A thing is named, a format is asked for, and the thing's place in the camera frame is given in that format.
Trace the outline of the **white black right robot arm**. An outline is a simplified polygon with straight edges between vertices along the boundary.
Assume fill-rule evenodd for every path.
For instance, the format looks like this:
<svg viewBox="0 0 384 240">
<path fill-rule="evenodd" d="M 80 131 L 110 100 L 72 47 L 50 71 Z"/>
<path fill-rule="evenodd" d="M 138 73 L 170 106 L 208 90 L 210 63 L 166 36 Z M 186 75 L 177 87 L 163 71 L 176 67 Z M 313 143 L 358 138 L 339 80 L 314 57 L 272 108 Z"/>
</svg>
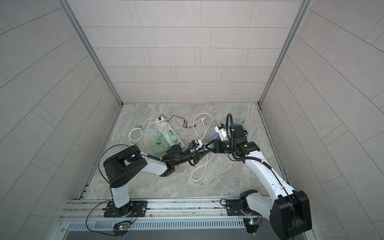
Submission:
<svg viewBox="0 0 384 240">
<path fill-rule="evenodd" d="M 281 240 L 294 239 L 312 229 L 310 201 L 303 191 L 296 191 L 268 163 L 260 148 L 249 142 L 241 125 L 220 124 L 215 128 L 219 138 L 207 148 L 218 154 L 228 154 L 234 161 L 243 162 L 263 184 L 269 198 L 256 190 L 241 193 L 240 210 L 245 215 L 257 213 L 267 219 Z"/>
</svg>

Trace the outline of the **white multicolour power strip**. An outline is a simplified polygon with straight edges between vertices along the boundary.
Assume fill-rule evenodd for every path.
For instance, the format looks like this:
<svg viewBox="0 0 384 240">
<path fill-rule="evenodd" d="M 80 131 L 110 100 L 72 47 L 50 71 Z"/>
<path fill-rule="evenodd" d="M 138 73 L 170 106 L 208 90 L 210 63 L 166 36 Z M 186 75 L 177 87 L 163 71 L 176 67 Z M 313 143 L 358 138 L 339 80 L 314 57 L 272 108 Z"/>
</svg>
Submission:
<svg viewBox="0 0 384 240">
<path fill-rule="evenodd" d="M 160 130 L 169 146 L 179 145 L 182 149 L 186 147 L 181 138 L 176 134 L 171 125 L 165 121 L 164 117 L 156 118 L 155 125 Z"/>
</svg>

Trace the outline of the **light green charger block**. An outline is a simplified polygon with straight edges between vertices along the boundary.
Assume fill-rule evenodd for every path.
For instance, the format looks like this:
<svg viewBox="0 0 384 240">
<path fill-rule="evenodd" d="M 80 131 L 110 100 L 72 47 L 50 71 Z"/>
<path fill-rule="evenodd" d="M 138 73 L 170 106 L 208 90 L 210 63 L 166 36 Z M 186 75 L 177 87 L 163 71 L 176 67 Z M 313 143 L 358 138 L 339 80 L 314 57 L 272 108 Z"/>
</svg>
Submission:
<svg viewBox="0 0 384 240">
<path fill-rule="evenodd" d="M 178 141 L 177 137 L 175 135 L 170 135 L 171 140 L 176 143 Z"/>
</svg>

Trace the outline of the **white square charger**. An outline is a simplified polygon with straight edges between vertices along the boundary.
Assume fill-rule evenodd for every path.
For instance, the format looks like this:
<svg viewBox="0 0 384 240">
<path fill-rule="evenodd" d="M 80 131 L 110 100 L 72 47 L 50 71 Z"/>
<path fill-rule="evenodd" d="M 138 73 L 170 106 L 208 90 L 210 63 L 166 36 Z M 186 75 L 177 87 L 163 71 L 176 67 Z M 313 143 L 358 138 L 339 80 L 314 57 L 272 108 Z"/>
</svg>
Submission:
<svg viewBox="0 0 384 240">
<path fill-rule="evenodd" d="M 163 122 L 163 123 L 159 124 L 159 128 L 160 128 L 161 132 L 163 133 L 166 129 L 168 129 L 168 124 L 166 122 Z"/>
</svg>

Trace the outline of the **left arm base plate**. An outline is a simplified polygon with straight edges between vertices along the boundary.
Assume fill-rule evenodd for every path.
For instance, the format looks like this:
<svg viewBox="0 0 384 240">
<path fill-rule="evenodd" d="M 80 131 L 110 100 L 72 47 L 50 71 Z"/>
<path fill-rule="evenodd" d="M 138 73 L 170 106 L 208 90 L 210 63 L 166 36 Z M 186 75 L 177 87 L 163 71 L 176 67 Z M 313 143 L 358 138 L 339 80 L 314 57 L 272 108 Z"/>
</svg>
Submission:
<svg viewBox="0 0 384 240">
<path fill-rule="evenodd" d="M 144 217 L 147 201 L 129 201 L 126 205 L 117 208 L 113 201 L 109 201 L 103 210 L 104 218 Z"/>
</svg>

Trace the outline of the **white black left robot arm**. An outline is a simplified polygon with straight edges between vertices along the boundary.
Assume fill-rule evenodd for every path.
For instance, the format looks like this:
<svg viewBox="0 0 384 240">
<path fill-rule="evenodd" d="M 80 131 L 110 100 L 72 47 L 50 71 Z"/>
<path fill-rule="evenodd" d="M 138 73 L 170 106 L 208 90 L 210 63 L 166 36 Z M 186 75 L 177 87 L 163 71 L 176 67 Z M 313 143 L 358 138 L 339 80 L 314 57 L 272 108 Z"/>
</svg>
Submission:
<svg viewBox="0 0 384 240">
<path fill-rule="evenodd" d="M 106 173 L 105 180 L 109 183 L 112 201 L 108 203 L 105 217 L 136 217 L 142 216 L 132 203 L 128 183 L 140 172 L 152 173 L 167 177 L 175 171 L 175 167 L 183 163 L 195 166 L 210 151 L 202 141 L 193 141 L 185 149 L 178 144 L 172 145 L 163 157 L 144 154 L 138 146 L 128 146 L 126 149 L 107 158 L 103 162 Z"/>
</svg>

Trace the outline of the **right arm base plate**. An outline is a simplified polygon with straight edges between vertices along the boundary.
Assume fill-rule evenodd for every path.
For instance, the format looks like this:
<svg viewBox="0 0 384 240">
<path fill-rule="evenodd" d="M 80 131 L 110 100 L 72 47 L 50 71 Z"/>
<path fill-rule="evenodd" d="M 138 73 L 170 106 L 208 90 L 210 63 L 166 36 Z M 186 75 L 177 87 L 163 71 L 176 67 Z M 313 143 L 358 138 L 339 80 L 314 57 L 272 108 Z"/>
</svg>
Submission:
<svg viewBox="0 0 384 240">
<path fill-rule="evenodd" d="M 220 204 L 226 208 L 228 216 L 260 216 L 258 212 L 246 210 L 239 199 L 221 199 Z"/>
</svg>

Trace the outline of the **purple power strip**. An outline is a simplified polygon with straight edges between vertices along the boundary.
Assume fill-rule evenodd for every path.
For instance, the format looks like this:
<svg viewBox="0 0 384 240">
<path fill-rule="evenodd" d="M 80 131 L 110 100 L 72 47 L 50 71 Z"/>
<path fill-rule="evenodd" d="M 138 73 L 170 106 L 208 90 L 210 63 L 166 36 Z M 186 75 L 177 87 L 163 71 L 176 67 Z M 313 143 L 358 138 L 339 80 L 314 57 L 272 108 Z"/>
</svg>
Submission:
<svg viewBox="0 0 384 240">
<path fill-rule="evenodd" d="M 218 138 L 218 133 L 213 131 L 212 132 L 212 139 L 217 139 Z"/>
</svg>

